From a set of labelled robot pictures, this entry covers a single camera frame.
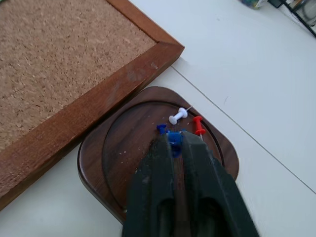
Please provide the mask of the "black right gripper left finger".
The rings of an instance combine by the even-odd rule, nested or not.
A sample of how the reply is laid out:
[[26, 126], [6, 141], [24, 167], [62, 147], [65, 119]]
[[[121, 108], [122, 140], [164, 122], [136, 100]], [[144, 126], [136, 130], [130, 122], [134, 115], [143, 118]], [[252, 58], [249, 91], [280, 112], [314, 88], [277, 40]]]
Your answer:
[[174, 167], [166, 135], [158, 136], [140, 161], [126, 204], [122, 237], [174, 237]]

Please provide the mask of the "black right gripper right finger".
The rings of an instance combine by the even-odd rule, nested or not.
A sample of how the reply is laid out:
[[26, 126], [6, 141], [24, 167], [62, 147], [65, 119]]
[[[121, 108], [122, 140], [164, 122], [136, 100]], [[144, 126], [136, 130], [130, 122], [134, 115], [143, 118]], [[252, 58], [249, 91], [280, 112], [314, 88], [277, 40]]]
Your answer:
[[230, 174], [198, 136], [182, 133], [192, 237], [260, 237]]

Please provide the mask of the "dark wooden tray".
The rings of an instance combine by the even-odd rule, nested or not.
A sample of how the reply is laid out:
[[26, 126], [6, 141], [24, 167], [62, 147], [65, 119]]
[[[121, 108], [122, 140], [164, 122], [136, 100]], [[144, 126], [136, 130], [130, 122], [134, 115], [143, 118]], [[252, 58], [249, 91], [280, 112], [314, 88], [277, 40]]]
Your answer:
[[82, 142], [78, 170], [86, 188], [120, 221], [126, 220], [126, 193], [140, 161], [158, 136], [156, 126], [195, 131], [196, 109], [172, 125], [168, 118], [191, 105], [176, 92], [158, 86], [144, 89], [97, 126]]

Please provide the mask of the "clear box of pushpins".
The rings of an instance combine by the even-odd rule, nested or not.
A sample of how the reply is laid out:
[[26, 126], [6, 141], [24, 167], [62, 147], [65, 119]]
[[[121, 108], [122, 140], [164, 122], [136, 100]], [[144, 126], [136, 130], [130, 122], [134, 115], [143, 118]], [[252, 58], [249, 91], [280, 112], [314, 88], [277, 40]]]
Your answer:
[[239, 1], [245, 6], [252, 9], [259, 9], [268, 2], [268, 0], [239, 0]]

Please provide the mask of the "red pushpin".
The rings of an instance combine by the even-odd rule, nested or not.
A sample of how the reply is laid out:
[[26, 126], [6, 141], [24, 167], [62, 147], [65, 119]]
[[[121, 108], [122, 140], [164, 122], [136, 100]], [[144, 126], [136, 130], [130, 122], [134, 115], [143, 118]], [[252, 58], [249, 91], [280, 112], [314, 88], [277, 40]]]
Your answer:
[[195, 123], [196, 129], [195, 129], [195, 135], [199, 136], [201, 140], [203, 140], [203, 135], [206, 133], [206, 130], [202, 127], [202, 117], [196, 116], [193, 118], [193, 121]]

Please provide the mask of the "white pushpin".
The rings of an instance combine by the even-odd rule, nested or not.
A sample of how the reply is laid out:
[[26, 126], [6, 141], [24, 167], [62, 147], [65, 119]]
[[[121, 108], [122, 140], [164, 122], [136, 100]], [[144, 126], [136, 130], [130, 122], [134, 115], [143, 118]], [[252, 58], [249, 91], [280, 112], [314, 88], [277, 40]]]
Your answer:
[[172, 125], [176, 125], [179, 119], [187, 118], [188, 117], [188, 111], [192, 108], [192, 106], [186, 108], [180, 107], [178, 109], [178, 113], [175, 115], [169, 116], [168, 120]]

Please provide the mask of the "wood-framed cork board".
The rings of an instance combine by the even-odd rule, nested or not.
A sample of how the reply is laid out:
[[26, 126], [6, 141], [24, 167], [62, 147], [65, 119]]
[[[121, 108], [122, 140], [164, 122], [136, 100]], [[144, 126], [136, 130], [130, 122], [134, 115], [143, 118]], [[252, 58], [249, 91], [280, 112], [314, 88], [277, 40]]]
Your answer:
[[0, 0], [0, 211], [183, 50], [129, 0]]

